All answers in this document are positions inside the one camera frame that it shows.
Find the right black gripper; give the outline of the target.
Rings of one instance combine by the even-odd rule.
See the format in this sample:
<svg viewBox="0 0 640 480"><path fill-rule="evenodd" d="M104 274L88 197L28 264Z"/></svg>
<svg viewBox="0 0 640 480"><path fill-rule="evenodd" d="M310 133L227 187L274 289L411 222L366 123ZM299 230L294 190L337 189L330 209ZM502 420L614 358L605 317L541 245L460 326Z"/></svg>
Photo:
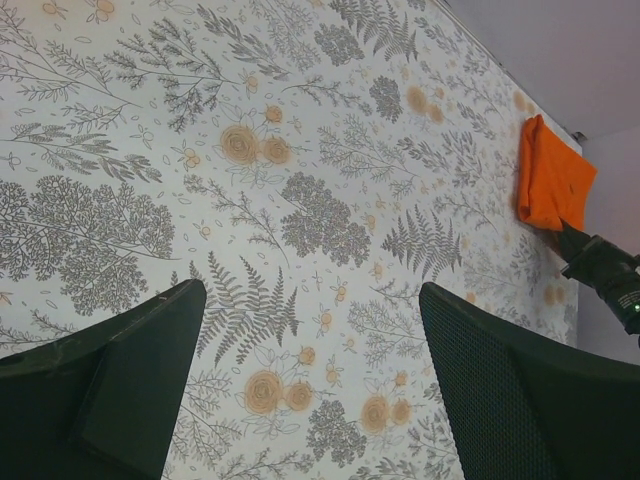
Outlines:
<svg viewBox="0 0 640 480"><path fill-rule="evenodd" d="M561 271L567 279L592 288L623 325L639 334L639 256L631 255L599 235L590 236L564 219L556 233Z"/></svg>

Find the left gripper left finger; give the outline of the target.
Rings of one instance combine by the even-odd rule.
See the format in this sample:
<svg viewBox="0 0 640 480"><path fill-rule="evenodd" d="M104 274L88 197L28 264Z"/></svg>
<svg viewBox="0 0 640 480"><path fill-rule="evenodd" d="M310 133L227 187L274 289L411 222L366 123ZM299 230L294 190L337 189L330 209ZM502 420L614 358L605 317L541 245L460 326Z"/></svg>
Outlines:
<svg viewBox="0 0 640 480"><path fill-rule="evenodd" d="M4 479L159 479L206 303L200 280L1 361Z"/></svg>

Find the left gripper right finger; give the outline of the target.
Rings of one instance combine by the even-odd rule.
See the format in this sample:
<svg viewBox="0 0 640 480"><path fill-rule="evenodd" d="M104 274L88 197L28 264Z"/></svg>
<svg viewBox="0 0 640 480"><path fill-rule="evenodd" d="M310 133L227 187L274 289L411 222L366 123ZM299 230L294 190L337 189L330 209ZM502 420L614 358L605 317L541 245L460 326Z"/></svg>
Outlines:
<svg viewBox="0 0 640 480"><path fill-rule="evenodd" d="M638 366L553 341L433 282L419 306L465 478L638 478Z"/></svg>

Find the orange t shirt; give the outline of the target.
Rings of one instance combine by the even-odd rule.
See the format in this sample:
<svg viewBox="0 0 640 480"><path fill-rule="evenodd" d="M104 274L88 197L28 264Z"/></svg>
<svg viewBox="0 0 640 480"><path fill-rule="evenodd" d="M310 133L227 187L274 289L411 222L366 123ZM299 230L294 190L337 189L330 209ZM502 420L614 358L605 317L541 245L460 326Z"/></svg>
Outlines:
<svg viewBox="0 0 640 480"><path fill-rule="evenodd" d="M517 215L543 230L582 230L598 170L566 145L541 115L527 119L519 147Z"/></svg>

